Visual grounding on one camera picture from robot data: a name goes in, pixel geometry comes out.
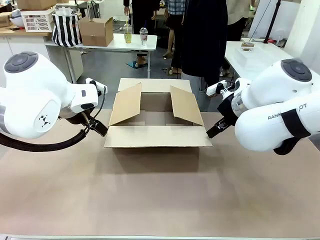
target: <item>black stand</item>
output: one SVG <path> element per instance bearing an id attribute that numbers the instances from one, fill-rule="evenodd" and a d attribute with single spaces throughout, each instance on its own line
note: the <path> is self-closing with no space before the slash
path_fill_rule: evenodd
<path id="1" fill-rule="evenodd" d="M 275 7 L 275 10 L 274 10 L 274 14 L 273 14 L 273 17 L 272 17 L 272 20 L 271 20 L 270 27 L 269 27 L 268 32 L 267 32 L 267 34 L 265 36 L 265 39 L 263 41 L 264 44 L 268 43 L 268 40 L 269 40 L 269 37 L 270 37 L 270 33 L 272 31 L 272 28 L 274 27 L 275 20 L 276 20 L 280 5 L 281 5 L 281 0 L 278 0 L 278 2 L 276 3 L 276 7 Z"/>

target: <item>striped bag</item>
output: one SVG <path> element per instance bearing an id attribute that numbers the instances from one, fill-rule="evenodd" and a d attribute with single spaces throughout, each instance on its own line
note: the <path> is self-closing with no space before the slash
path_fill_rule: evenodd
<path id="1" fill-rule="evenodd" d="M 52 33 L 52 41 L 64 47 L 72 47 L 82 43 L 78 16 L 73 14 L 72 16 L 58 16 L 52 14 L 54 21 L 54 28 Z"/>

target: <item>person's hand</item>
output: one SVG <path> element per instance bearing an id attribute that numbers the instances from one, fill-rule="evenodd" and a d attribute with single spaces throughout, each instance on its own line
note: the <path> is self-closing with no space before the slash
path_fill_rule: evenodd
<path id="1" fill-rule="evenodd" d="M 164 19 L 167 20 L 168 17 L 169 17 L 169 12 L 168 12 L 168 8 L 166 7 L 164 11 Z"/>
<path id="2" fill-rule="evenodd" d="M 151 20 L 156 20 L 157 18 L 157 11 L 153 11 L 153 17 L 151 18 Z"/>
<path id="3" fill-rule="evenodd" d="M 129 14 L 130 14 L 130 7 L 125 6 L 123 12 L 124 12 L 124 14 L 125 14 L 126 16 L 129 16 Z"/>

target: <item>white basket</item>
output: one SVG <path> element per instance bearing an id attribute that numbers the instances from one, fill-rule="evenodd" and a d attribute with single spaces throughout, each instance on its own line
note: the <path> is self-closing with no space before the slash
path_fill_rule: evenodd
<path id="1" fill-rule="evenodd" d="M 54 8 L 44 11 L 21 11 L 26 32 L 52 33 L 54 30 L 54 19 L 52 13 Z"/>

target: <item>white robotic arm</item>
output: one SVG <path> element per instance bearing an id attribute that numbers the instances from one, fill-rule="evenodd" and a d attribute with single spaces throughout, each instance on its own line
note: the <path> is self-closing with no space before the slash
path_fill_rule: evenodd
<path id="1" fill-rule="evenodd" d="M 207 132 L 210 138 L 235 126 L 246 149 L 285 155 L 320 130 L 319 93 L 311 93 L 312 74 L 295 59 L 276 62 L 253 81 L 238 78 L 234 92 L 221 87 L 216 84 L 207 92 L 217 89 L 223 95 L 218 110 L 224 118 Z"/>
<path id="2" fill-rule="evenodd" d="M 98 95 L 107 93 L 103 84 L 90 78 L 87 84 L 71 84 L 53 63 L 35 52 L 14 55 L 3 69 L 6 88 L 0 88 L 0 128 L 4 132 L 35 139 L 61 118 L 106 135 L 108 129 L 90 116 Z"/>

